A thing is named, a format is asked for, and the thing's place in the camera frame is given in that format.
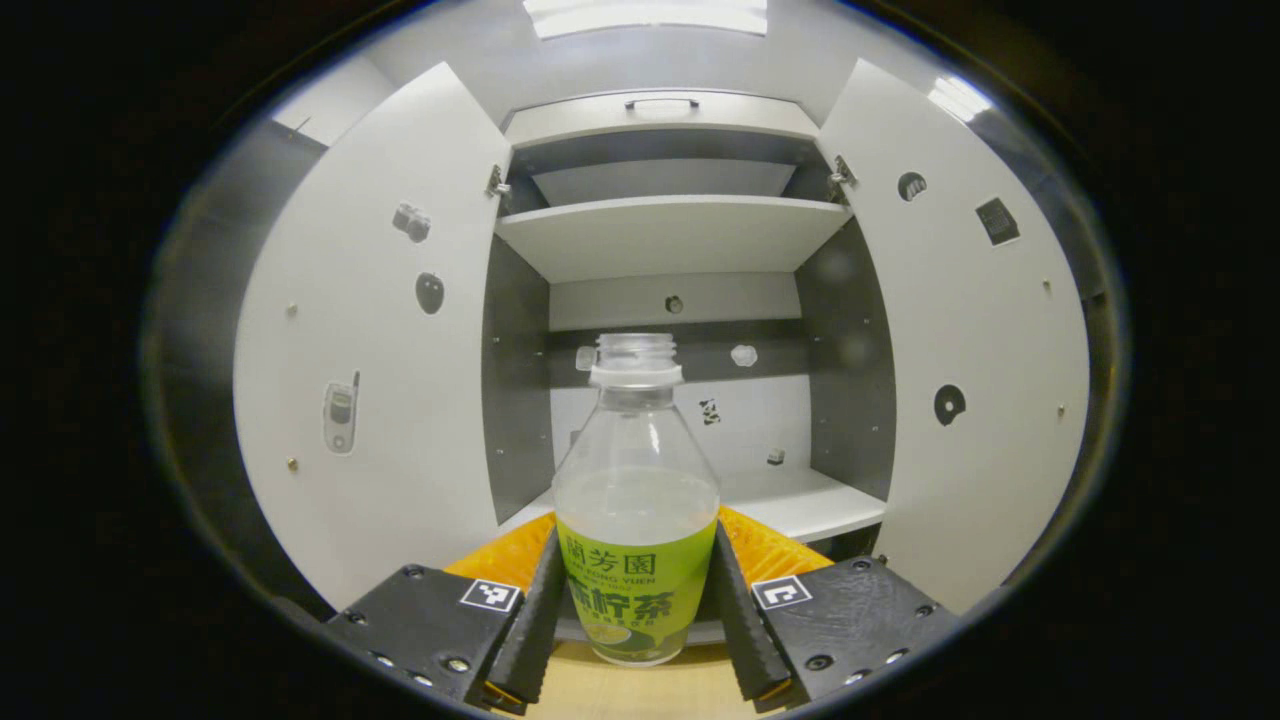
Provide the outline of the ceiling light panel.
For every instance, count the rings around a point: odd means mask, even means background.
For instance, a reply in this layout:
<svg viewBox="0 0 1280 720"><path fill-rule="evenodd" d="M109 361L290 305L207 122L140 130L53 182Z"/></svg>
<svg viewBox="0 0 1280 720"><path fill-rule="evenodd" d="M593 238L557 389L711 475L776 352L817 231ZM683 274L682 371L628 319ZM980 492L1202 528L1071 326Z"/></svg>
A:
<svg viewBox="0 0 1280 720"><path fill-rule="evenodd" d="M685 27L768 33L768 0L524 0L539 38L605 29Z"/></svg>
<svg viewBox="0 0 1280 720"><path fill-rule="evenodd" d="M956 120L970 124L993 109L992 101L959 76L940 76L925 97Z"/></svg>

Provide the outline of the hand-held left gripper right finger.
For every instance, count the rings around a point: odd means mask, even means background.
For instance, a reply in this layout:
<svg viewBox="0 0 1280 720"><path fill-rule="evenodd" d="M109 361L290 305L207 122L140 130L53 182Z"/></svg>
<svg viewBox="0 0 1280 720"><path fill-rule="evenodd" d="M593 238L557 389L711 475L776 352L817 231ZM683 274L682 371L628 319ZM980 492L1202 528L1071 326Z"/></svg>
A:
<svg viewBox="0 0 1280 720"><path fill-rule="evenodd" d="M856 694L960 624L881 560L831 560L728 506L712 598L739 688L760 712Z"/></svg>

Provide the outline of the white cabinet drawer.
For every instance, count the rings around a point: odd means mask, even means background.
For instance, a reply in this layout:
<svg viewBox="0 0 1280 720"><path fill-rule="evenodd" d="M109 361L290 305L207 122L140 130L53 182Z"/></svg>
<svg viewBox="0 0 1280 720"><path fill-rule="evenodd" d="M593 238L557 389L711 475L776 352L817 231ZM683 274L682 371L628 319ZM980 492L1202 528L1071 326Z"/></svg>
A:
<svg viewBox="0 0 1280 720"><path fill-rule="evenodd" d="M696 97L701 106L639 108L636 97ZM659 88L594 94L518 109L509 114L503 135L512 149L570 138L648 129L745 131L788 138L815 138L818 124L796 102L722 90Z"/></svg>

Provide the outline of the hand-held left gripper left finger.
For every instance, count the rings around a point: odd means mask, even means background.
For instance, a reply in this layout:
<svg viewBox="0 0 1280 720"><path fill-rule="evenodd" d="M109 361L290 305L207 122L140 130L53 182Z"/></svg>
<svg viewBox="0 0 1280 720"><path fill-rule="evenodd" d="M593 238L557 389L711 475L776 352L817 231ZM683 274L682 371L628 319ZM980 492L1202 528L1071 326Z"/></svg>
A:
<svg viewBox="0 0 1280 720"><path fill-rule="evenodd" d="M541 515L445 569L402 566L323 634L416 694L524 714L540 700L564 583L556 518Z"/></svg>

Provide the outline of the white cabinet shelf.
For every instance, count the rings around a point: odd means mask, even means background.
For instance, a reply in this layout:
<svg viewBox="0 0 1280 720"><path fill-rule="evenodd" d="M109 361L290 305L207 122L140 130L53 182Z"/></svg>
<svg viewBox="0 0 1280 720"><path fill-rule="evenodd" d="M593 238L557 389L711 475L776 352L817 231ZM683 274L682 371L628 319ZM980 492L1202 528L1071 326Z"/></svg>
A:
<svg viewBox="0 0 1280 720"><path fill-rule="evenodd" d="M840 204L746 195L577 202L502 218L495 233L552 284L792 272L852 219Z"/></svg>

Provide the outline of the green label plastic bottle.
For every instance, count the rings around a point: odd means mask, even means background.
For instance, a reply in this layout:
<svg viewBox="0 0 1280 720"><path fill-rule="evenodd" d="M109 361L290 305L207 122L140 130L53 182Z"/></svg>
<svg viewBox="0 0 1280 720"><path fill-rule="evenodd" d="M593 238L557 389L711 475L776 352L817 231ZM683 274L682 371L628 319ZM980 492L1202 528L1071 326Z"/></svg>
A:
<svg viewBox="0 0 1280 720"><path fill-rule="evenodd" d="M676 404L682 379L672 334L602 334L596 404L552 484L577 618L623 667L682 652L716 542L721 488Z"/></svg>

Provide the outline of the white cabinet door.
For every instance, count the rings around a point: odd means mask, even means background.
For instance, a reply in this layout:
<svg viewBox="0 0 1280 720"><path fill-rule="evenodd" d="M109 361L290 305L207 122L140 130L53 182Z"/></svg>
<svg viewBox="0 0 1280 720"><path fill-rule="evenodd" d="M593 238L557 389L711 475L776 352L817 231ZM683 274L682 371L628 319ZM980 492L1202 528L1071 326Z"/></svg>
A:
<svg viewBox="0 0 1280 720"><path fill-rule="evenodd" d="M1073 477L1091 384L1076 283L1015 173L887 70L855 63L818 145L852 173L893 356L877 548L963 614L1009 579Z"/></svg>
<svg viewBox="0 0 1280 720"><path fill-rule="evenodd" d="M271 228L236 332L239 451L269 527L335 610L497 530L483 320L511 146L445 63L330 146Z"/></svg>

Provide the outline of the white and grey cabinet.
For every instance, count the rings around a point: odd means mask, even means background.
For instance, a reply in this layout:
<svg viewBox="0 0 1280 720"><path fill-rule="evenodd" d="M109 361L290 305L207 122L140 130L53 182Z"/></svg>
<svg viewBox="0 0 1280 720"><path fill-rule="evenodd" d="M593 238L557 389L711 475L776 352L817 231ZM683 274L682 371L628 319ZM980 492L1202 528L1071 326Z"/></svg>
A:
<svg viewBox="0 0 1280 720"><path fill-rule="evenodd" d="M515 196L499 219L701 193L844 206L826 183L817 137L648 129L512 149ZM854 217L792 272L563 284L495 233L483 328L500 527L550 507L550 475L595 401L588 372L596 337L660 332L675 337L685 377L676 401L724 502L823 551L873 547L893 465L895 373L879 282Z"/></svg>

